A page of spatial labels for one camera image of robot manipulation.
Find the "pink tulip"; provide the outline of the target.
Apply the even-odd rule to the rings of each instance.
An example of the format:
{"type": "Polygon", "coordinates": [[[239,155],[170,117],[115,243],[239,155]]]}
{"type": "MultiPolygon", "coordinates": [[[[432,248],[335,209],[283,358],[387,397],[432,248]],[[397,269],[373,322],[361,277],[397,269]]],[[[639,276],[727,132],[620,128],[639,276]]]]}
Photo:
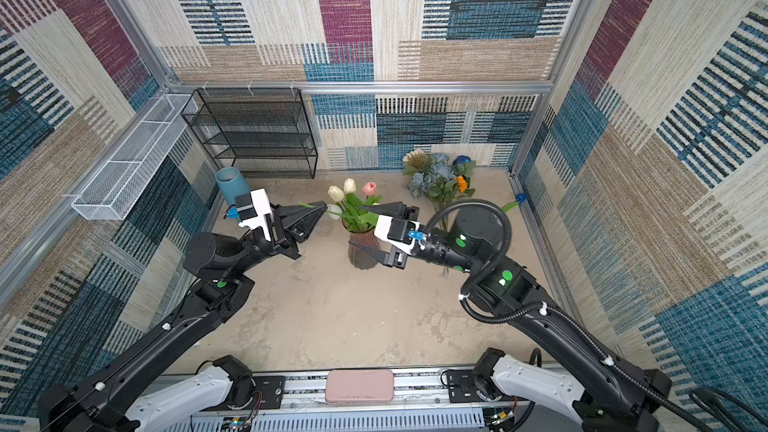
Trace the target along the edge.
{"type": "Polygon", "coordinates": [[[377,194],[377,184],[375,182],[368,182],[362,187],[362,193],[364,200],[363,205],[379,205],[381,197],[377,194]]]}

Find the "yellow tulip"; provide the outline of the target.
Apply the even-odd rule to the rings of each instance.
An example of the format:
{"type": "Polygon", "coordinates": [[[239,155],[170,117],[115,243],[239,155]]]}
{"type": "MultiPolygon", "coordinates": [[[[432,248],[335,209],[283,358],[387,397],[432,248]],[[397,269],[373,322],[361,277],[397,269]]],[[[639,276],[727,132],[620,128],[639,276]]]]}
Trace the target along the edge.
{"type": "Polygon", "coordinates": [[[359,217],[364,213],[361,209],[363,201],[357,195],[357,185],[354,179],[347,178],[343,184],[344,207],[346,212],[354,217],[359,217]]]}

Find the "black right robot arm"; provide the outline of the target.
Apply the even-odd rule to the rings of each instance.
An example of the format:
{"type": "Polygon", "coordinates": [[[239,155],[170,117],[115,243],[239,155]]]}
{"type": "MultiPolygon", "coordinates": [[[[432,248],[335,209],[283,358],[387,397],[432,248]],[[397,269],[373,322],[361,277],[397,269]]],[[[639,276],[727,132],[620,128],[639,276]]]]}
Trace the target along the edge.
{"type": "Polygon", "coordinates": [[[458,300],[474,320],[510,325],[550,354],[564,373],[522,363],[488,349],[474,381],[490,400],[521,396],[571,418],[585,431],[656,431],[664,408],[698,431],[708,425],[668,398],[671,380],[658,369],[641,369],[602,344],[562,310],[524,267],[507,256],[511,225],[505,211],[486,200],[456,202],[427,223],[402,203],[367,205],[377,217],[375,235],[388,252],[367,252],[387,267],[408,259],[467,273],[458,300]]]}

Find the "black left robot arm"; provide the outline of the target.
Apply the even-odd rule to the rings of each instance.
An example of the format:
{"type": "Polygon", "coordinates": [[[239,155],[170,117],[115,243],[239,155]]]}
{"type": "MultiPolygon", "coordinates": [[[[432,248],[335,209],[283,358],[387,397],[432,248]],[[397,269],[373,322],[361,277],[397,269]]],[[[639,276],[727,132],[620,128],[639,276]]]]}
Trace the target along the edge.
{"type": "Polygon", "coordinates": [[[254,282],[247,271],[266,260],[300,258],[299,246],[327,210],[323,201],[281,206],[264,190],[240,195],[234,206],[241,236],[200,232],[182,266],[194,276],[179,303],[116,358],[79,383],[42,393],[43,431],[162,430],[212,408],[248,409],[258,399],[252,370],[232,355],[208,362],[185,382],[154,395],[147,388],[201,339],[228,322],[247,302],[254,282]]]}

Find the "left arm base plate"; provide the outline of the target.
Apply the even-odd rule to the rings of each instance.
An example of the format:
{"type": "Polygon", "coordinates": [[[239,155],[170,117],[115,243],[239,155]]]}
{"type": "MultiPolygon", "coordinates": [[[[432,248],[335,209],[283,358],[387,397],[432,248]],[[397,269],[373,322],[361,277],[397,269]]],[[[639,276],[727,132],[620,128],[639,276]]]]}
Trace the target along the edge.
{"type": "Polygon", "coordinates": [[[235,392],[235,402],[225,402],[204,409],[204,412],[240,412],[252,410],[277,410],[281,407],[286,377],[283,375],[254,375],[244,392],[235,392]]]}

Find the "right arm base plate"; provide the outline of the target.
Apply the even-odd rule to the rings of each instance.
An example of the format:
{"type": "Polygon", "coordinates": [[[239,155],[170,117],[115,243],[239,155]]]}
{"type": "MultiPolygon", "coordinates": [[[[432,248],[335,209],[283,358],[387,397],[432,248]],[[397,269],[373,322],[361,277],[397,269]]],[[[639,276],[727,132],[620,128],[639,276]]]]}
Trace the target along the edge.
{"type": "Polygon", "coordinates": [[[440,381],[447,389],[451,403],[493,402],[501,397],[487,377],[469,369],[445,369],[440,375],[440,381]]]}

